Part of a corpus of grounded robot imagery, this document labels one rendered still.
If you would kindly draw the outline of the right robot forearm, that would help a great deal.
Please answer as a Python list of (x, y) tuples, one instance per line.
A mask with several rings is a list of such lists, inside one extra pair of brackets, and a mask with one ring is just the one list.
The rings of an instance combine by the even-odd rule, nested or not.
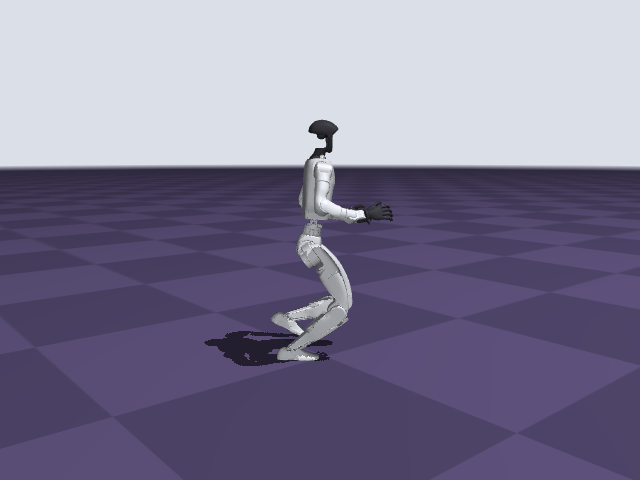
[(345, 221), (348, 224), (357, 223), (358, 220), (366, 218), (363, 210), (342, 208), (327, 199), (322, 200), (320, 206), (323, 211), (330, 214), (331, 219)]

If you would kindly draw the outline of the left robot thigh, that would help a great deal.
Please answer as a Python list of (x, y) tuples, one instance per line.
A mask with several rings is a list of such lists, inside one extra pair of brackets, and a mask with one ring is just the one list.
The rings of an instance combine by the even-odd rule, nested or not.
[[(348, 295), (348, 309), (350, 309), (350, 307), (352, 306), (352, 291), (351, 291), (351, 286), (350, 286), (347, 274), (346, 274), (344, 268), (342, 267), (341, 263), (339, 262), (339, 260), (335, 257), (335, 255), (328, 248), (326, 248), (323, 244), (321, 245), (321, 247), (331, 256), (331, 258), (334, 260), (334, 262), (336, 263), (336, 265), (338, 266), (338, 268), (339, 268), (339, 270), (340, 270), (340, 272), (342, 274), (342, 277), (343, 277), (344, 282), (345, 282), (346, 290), (347, 290), (347, 295)], [(333, 298), (333, 300), (335, 300), (335, 298)]]

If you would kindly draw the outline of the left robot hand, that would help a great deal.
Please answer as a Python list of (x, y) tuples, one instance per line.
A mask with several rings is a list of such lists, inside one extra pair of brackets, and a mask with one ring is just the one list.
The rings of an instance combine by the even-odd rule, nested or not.
[[(367, 209), (367, 210), (368, 210), (368, 208), (364, 208), (364, 207), (365, 207), (365, 205), (362, 205), (362, 204), (361, 204), (361, 205), (356, 205), (356, 206), (354, 206), (354, 207), (351, 207), (351, 208), (349, 208), (349, 210), (350, 210), (350, 209), (355, 210), (355, 211), (356, 211), (356, 210), (360, 210), (360, 209)], [(372, 219), (369, 219), (369, 220), (370, 220), (370, 221), (372, 221)], [(370, 225), (370, 222), (369, 222), (369, 221), (367, 221), (367, 223)]]

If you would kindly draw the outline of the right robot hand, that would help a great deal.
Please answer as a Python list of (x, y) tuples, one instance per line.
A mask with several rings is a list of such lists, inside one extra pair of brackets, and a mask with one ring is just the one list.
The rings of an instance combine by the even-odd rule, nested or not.
[[(374, 203), (372, 206), (368, 208), (368, 210), (360, 209), (364, 211), (366, 218), (358, 220), (357, 223), (367, 222), (369, 219), (373, 219), (373, 220), (383, 219), (383, 220), (390, 220), (392, 222), (393, 219), (391, 217), (393, 217), (393, 214), (392, 214), (392, 210), (390, 209), (390, 206), (388, 204), (379, 206), (379, 204), (381, 204), (380, 201)], [(385, 209), (382, 209), (382, 208), (385, 208)]]

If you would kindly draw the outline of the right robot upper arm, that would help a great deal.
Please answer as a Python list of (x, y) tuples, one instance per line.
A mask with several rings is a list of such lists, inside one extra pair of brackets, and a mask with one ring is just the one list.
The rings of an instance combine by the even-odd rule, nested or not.
[[(314, 190), (314, 211), (323, 217), (328, 213), (323, 211), (320, 203), (326, 199), (329, 193), (330, 178), (332, 176), (332, 166), (325, 162), (317, 162), (314, 167), (315, 190)], [(328, 199), (327, 199), (328, 200)]]

